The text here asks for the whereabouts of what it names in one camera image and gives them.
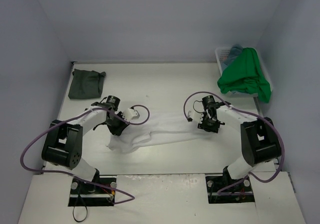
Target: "blue cloth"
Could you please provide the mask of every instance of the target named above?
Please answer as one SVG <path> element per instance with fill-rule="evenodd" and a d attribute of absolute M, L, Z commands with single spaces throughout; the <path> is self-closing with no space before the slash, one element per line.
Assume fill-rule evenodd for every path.
<path fill-rule="evenodd" d="M 243 47 L 241 45 L 233 45 L 230 49 L 230 53 L 225 61 L 221 63 L 221 69 L 224 71 L 226 67 L 233 63 L 233 61 L 242 53 Z"/>

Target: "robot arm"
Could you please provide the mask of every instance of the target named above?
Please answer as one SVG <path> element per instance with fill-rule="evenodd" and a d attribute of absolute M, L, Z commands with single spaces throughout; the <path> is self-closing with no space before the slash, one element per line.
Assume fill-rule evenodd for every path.
<path fill-rule="evenodd" d="M 96 107 L 103 107 L 111 111 L 117 111 L 119 103 L 119 98 L 108 96 L 104 103 L 95 102 L 86 109 L 86 112 L 91 110 L 91 113 L 49 132 L 42 149 L 42 159 L 67 168 L 82 179 L 98 182 L 99 171 L 82 158 L 82 138 L 88 131 L 102 124 L 108 126 L 111 134 L 121 135 L 129 124 L 111 116 L 105 110 L 93 110 Z M 133 108 L 119 112 L 117 116 L 127 122 L 140 117 L 138 111 Z M 54 120 L 50 127 L 60 122 Z"/>
<path fill-rule="evenodd" d="M 215 133 L 218 133 L 220 125 L 226 123 L 241 134 L 241 156 L 223 169 L 226 185 L 245 177 L 260 163 L 281 156 L 276 134 L 263 121 L 216 102 L 212 95 L 204 97 L 201 102 L 203 112 L 189 111 L 188 121 L 196 121 L 199 129 Z"/>

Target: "white towel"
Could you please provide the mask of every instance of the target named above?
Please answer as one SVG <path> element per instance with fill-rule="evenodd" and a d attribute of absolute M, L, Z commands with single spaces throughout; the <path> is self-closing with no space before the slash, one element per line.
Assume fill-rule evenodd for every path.
<path fill-rule="evenodd" d="M 139 121 L 146 114 L 141 114 Z M 197 128 L 197 123 L 188 122 L 183 113 L 152 112 L 150 119 L 143 125 L 128 126 L 121 136 L 111 136 L 110 150 L 128 153 L 139 147 L 162 145 L 186 140 L 210 138 L 212 133 Z"/>

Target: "white cloth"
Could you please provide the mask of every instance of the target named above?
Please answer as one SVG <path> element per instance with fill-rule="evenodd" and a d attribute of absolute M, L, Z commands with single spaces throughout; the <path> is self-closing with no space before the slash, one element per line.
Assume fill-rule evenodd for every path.
<path fill-rule="evenodd" d="M 138 121 L 146 119 L 142 114 Z M 121 136 L 111 136 L 110 150 L 128 153 L 139 147 L 162 145 L 186 140 L 210 138 L 212 133 L 197 128 L 197 123 L 188 122 L 183 113 L 152 112 L 143 125 L 130 125 Z"/>

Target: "dark green cloth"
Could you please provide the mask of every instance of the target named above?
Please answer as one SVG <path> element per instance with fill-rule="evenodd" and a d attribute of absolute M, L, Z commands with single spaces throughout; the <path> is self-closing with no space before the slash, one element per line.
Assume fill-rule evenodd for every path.
<path fill-rule="evenodd" d="M 75 69 L 68 94 L 69 98 L 81 100 L 100 98 L 105 76 L 105 72 Z"/>
<path fill-rule="evenodd" d="M 245 48 L 230 64 L 218 80 L 221 93 L 239 91 L 255 94 L 261 101 L 268 103 L 271 96 L 270 84 L 265 79 L 257 52 L 253 48 Z"/>

